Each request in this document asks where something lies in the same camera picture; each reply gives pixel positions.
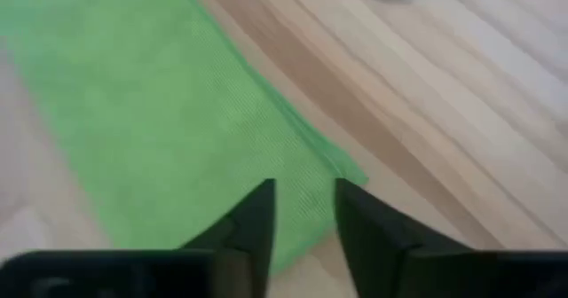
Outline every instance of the wood grain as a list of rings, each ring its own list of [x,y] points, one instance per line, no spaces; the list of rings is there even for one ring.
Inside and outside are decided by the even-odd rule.
[[[201,1],[374,196],[472,247],[566,248],[566,0]],[[0,235],[27,236],[0,254],[108,246],[1,63]],[[292,295],[355,296],[335,235],[273,280]]]

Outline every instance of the green cloth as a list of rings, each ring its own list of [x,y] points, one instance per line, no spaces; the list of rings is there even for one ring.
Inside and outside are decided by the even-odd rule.
[[[334,177],[365,181],[196,0],[0,0],[0,34],[117,247],[178,247],[275,177],[279,269],[333,226]]]

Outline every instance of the wooden floor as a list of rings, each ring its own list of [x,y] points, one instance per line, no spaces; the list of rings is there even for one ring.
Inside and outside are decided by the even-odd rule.
[[[476,248],[566,247],[568,0],[202,2],[373,195]],[[0,255],[107,246],[0,63]],[[353,295],[335,236],[271,291]]]

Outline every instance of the green mat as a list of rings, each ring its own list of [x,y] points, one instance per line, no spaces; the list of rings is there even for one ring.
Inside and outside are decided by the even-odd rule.
[[[279,269],[333,226],[334,177],[365,181],[196,0],[0,0],[0,20],[117,247],[178,247],[275,177]]]

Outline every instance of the green mesh fabric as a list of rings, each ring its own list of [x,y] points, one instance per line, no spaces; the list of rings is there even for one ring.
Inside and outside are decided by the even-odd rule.
[[[0,34],[117,247],[178,247],[275,177],[279,269],[365,181],[196,0],[0,0]]]

